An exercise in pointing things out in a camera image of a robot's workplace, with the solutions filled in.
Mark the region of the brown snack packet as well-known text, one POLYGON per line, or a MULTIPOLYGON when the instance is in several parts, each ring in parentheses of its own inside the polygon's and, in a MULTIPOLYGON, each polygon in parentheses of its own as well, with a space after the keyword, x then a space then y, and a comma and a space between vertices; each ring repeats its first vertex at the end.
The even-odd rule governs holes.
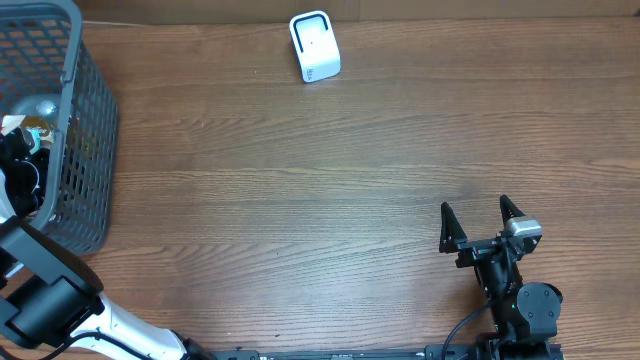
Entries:
POLYGON ((5 115, 1 121, 1 134, 8 135, 18 129, 30 147, 54 143, 54 127, 43 117, 35 115, 5 115))

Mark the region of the grey plastic mesh basket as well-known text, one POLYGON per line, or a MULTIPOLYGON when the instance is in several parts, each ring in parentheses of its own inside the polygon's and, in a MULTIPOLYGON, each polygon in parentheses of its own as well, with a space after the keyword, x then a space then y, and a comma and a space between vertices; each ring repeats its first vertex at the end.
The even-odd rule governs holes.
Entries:
POLYGON ((110 220, 119 109, 72 1, 1 4, 1 113, 56 108, 44 203, 31 224, 77 255, 98 252, 110 220))

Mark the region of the yellow oil bottle silver cap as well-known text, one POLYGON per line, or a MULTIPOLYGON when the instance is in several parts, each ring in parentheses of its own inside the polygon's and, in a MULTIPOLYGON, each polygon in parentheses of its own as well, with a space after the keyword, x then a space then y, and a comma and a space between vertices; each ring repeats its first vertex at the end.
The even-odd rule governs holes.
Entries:
POLYGON ((17 101, 11 108, 11 115, 38 116, 52 126, 56 126, 60 107, 60 95, 29 95, 17 101))

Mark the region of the white barcode scanner stand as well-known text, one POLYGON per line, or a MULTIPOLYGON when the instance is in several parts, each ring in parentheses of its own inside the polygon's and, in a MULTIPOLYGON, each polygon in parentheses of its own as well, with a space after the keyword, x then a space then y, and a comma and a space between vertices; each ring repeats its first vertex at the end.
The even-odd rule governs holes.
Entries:
POLYGON ((289 31, 305 83, 333 77, 341 71, 341 56, 328 14, 314 10, 294 16, 289 31))

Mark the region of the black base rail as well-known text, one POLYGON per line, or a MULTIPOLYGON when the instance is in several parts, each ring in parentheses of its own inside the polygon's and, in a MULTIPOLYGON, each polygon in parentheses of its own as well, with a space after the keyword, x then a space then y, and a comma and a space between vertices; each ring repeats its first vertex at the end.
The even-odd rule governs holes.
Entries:
POLYGON ((217 360, 476 360, 491 356, 472 345, 449 345, 442 355, 442 345, 427 345, 423 349, 335 350, 259 353, 256 350, 216 351, 217 360))

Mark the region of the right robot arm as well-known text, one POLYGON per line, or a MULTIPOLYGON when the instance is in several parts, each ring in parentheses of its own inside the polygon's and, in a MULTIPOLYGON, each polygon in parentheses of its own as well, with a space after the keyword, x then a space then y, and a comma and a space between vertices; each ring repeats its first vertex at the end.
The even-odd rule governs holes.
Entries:
POLYGON ((439 251, 457 255, 456 266, 474 269, 487 299, 485 305, 461 320, 441 345, 425 351, 435 359, 562 359, 550 339, 558 332, 562 292, 552 284, 526 283, 517 262, 532 253, 542 238, 542 226, 522 212, 506 195, 500 196, 503 229, 492 238, 468 239, 451 206, 441 204, 439 251), (494 331, 477 336, 466 346, 452 344, 469 322, 489 311, 494 331))

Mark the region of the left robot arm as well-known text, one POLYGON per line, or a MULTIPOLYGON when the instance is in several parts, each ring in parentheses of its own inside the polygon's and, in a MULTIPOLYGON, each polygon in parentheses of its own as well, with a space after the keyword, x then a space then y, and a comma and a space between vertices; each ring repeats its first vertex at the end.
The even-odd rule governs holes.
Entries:
POLYGON ((20 263, 32 273, 1 300, 2 336, 24 348, 47 344, 54 356, 80 347, 112 359, 211 358, 195 341, 112 303, 83 260, 26 221, 40 179, 27 184, 30 199, 14 204, 7 193, 1 195, 1 272, 7 274, 20 263))

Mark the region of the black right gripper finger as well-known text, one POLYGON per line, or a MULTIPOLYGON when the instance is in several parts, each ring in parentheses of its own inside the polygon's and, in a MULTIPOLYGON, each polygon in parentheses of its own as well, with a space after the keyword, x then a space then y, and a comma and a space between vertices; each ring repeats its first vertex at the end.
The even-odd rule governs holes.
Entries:
POLYGON ((439 242, 440 253, 454 253, 459 251, 459 245, 467 241, 466 233, 459 223, 453 209, 447 202, 443 202, 441 211, 441 233, 439 242))
POLYGON ((524 217, 525 214, 511 201, 511 199, 503 194, 499 198, 502 221, 507 223, 510 219, 516 217, 524 217))

